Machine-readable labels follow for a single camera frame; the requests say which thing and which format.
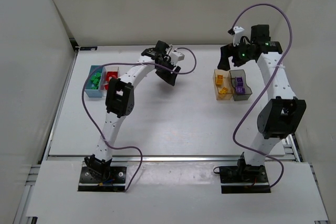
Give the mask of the purple round lego piece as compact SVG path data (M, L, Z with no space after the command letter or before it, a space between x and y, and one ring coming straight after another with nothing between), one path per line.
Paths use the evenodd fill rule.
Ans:
M235 87L235 91L237 95L244 95L246 93L246 90L244 87Z

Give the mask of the yellow rounded lego brick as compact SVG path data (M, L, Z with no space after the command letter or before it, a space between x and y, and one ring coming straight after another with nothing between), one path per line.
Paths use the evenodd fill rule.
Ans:
M223 75L221 74L216 75L215 83L217 86L221 86L223 84Z

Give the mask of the small green lego brick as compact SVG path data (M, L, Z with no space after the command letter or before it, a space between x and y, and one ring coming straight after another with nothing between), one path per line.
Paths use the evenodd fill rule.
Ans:
M100 89L100 81L102 77L102 72L96 72L92 75L90 79L90 88L93 90L99 90Z

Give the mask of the red round flower lego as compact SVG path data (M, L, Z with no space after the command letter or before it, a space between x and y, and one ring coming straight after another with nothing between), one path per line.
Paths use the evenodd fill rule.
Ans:
M106 81L104 82L104 89L108 90L109 82L111 79L115 79L115 76L107 76Z

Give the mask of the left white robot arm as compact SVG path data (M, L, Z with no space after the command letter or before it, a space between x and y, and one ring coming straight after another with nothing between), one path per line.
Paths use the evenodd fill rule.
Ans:
M184 55L177 50L170 50L169 45L158 41L154 48L141 53L140 58L125 74L117 79L110 79L106 94L106 119L101 130L94 153L85 158L91 176L99 182L109 180L112 149L122 122L134 109L134 89L151 71L171 86L175 85L177 73L181 70L177 63Z

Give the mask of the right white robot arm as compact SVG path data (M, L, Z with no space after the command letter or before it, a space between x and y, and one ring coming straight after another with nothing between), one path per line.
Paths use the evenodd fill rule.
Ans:
M307 108L305 100L298 99L291 89L284 66L286 54L277 41L269 36L269 25L251 27L250 38L244 29L235 26L228 31L233 42L221 47L218 69L228 71L230 65L240 67L254 60L261 72L268 102L257 117L258 133L250 147L246 147L230 177L240 180L255 178L263 173L265 158L273 147L293 134Z

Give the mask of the purple flower lego piece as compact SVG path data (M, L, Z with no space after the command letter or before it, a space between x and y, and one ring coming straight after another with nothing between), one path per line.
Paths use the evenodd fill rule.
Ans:
M235 78L235 86L240 86L242 87L244 85L243 78L242 77L236 77Z

